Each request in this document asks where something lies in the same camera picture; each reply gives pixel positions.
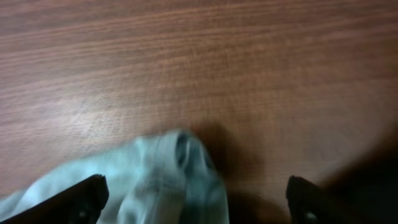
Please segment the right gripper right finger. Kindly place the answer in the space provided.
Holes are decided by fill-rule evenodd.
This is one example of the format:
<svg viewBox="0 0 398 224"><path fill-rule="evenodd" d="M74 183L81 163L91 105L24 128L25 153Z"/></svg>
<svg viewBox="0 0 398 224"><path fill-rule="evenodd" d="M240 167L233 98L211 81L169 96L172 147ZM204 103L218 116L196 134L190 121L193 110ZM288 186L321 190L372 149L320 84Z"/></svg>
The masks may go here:
<svg viewBox="0 0 398 224"><path fill-rule="evenodd" d="M289 177L285 197L293 224L351 222L350 215L338 208L322 189L302 177Z"/></svg>

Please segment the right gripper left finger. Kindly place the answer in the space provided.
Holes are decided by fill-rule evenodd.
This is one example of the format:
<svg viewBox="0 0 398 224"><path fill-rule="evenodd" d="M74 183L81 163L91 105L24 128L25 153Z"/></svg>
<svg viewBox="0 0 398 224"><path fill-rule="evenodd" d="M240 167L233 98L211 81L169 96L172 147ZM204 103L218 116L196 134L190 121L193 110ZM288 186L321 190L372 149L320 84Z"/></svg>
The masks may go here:
<svg viewBox="0 0 398 224"><path fill-rule="evenodd" d="M95 174L1 224L95 224L108 199L106 177Z"/></svg>

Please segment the light blue t-shirt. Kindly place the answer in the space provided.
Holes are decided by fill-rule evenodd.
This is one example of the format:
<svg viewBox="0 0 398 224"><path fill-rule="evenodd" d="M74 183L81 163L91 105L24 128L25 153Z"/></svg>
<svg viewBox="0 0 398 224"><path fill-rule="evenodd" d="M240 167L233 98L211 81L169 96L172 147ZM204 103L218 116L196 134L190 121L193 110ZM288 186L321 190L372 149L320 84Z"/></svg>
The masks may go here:
<svg viewBox="0 0 398 224"><path fill-rule="evenodd" d="M228 223L223 181L203 143L187 131L137 138L66 162L1 200L1 219L101 174L109 199L100 223Z"/></svg>

